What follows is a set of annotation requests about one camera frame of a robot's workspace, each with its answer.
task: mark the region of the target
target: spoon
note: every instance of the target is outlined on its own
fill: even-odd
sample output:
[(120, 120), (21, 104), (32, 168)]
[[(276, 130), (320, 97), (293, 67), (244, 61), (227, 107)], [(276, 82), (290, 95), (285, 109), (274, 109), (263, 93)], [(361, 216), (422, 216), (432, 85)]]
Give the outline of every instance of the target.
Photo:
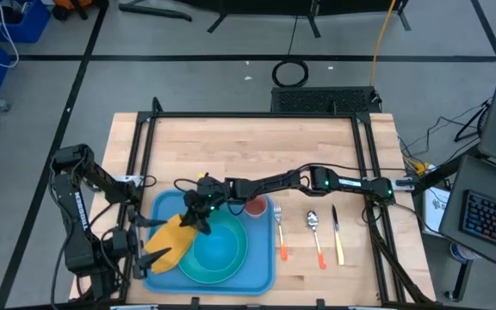
[(319, 238), (317, 238), (317, 226), (319, 225), (319, 218), (315, 211), (311, 210), (307, 212), (307, 225), (313, 229), (313, 235), (315, 236), (315, 244), (317, 244), (317, 253), (319, 253), (319, 267), (321, 269), (326, 269), (325, 258), (323, 257), (323, 252), (320, 250)]

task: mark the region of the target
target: metal spoon head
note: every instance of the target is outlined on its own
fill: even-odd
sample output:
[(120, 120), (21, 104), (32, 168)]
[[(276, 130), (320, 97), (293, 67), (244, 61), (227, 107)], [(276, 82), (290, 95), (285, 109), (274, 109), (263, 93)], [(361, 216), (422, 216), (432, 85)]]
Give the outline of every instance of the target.
[(317, 230), (317, 226), (319, 225), (319, 218), (313, 210), (307, 212), (307, 225), (314, 231)]

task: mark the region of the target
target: small red cup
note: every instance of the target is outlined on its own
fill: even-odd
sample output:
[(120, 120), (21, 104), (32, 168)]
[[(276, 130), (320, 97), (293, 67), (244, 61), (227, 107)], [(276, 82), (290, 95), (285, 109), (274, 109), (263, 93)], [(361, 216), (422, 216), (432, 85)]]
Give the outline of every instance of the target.
[(257, 219), (262, 216), (267, 210), (267, 199), (264, 195), (259, 195), (252, 201), (246, 203), (245, 212), (250, 215), (253, 219)]

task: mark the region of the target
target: wooden tabletop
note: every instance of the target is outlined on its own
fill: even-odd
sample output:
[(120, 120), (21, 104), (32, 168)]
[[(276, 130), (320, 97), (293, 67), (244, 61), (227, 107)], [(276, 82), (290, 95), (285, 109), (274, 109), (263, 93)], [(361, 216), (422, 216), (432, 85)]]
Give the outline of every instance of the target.
[[(115, 114), (102, 167), (110, 174), (125, 175), (133, 139), (135, 113)], [(375, 144), (381, 167), (403, 168), (403, 160), (391, 115), (371, 115)], [(368, 150), (364, 129), (360, 127), (363, 148)], [(139, 173), (146, 132), (141, 134), (137, 160)], [(284, 173), (302, 164), (320, 162), (358, 167), (353, 132), (349, 120), (341, 119), (158, 119), (148, 174), (158, 179), (156, 186), (146, 189), (141, 212), (149, 216), (154, 197), (172, 189), (179, 178), (197, 179), (199, 173), (212, 177), (245, 177), (257, 179)], [(370, 166), (368, 152), (366, 163)], [(336, 169), (340, 175), (359, 177), (356, 170)], [(403, 171), (385, 170), (385, 177), (402, 177)], [(201, 304), (264, 304), (315, 305), (318, 298), (326, 305), (378, 305), (369, 229), (361, 220), (363, 197), (348, 193), (332, 193), (310, 198), (288, 190), (271, 194), (282, 205), (282, 230), (288, 247), (288, 261), (276, 251), (276, 280), (267, 293), (260, 296), (200, 295)], [(410, 194), (396, 192), (398, 203), (413, 208)], [(345, 265), (338, 266), (332, 227), (331, 205), (336, 205), (340, 238), (344, 247)], [(97, 194), (91, 210), (92, 219), (107, 206)], [(319, 267), (312, 231), (307, 228), (306, 214), (319, 215), (319, 241), (327, 263)], [(422, 245), (419, 225), (414, 214), (397, 207), (389, 213), (401, 265), (420, 289), (435, 300), (430, 271)], [(91, 228), (101, 236), (115, 225), (118, 207), (111, 209)], [(391, 270), (384, 260), (389, 299), (395, 300)], [(83, 279), (83, 287), (89, 287)], [(75, 286), (71, 297), (77, 296)], [(127, 302), (189, 304), (190, 294), (154, 294), (142, 281), (132, 281)]]

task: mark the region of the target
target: floor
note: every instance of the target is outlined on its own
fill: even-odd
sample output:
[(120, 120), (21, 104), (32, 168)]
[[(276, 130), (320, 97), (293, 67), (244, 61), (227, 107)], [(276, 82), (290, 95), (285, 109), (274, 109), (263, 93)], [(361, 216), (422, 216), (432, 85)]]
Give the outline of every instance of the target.
[[(51, 150), (86, 143), (101, 160), (113, 113), (147, 110), (153, 96), (167, 111), (269, 110), (270, 73), (278, 58), (251, 55), (287, 53), (293, 17), (230, 15), (209, 34), (205, 29), (215, 13), (169, 0), (149, 5), (179, 9), (194, 20), (122, 13), (111, 1), (107, 11), (90, 10), (88, 21), (75, 15), (66, 22), (51, 20), (37, 44), (18, 45), (22, 62), (0, 91), (12, 104), (9, 112), (0, 112), (0, 285), (28, 210), (39, 213), (7, 307), (49, 301), (54, 260), (65, 236), (57, 208), (44, 196), (47, 171), (42, 172)], [(394, 15), (381, 48), (389, 57), (379, 62), (376, 88), (384, 112), (394, 114), (400, 136), (410, 143), (439, 115), (455, 117), (493, 94), (496, 1), (411, 0), (405, 14), (412, 31)], [(335, 56), (308, 62), (307, 86), (368, 84), (384, 16), (320, 17), (320, 39), (300, 19), (291, 53), (306, 59)], [(213, 54), (244, 56), (188, 57)], [(283, 69), (284, 83), (301, 76), (297, 68)], [(441, 164), (464, 145), (452, 141), (457, 130), (451, 125), (432, 135), (430, 151), (420, 157)], [(424, 147), (421, 140), (411, 150)], [(446, 241), (429, 236), (423, 241), (437, 299), (450, 304), (443, 291), (453, 288), (459, 264), (449, 257)], [(66, 300), (70, 283), (61, 266), (57, 301)], [(483, 259), (474, 264), (458, 305), (496, 309), (494, 264)]]

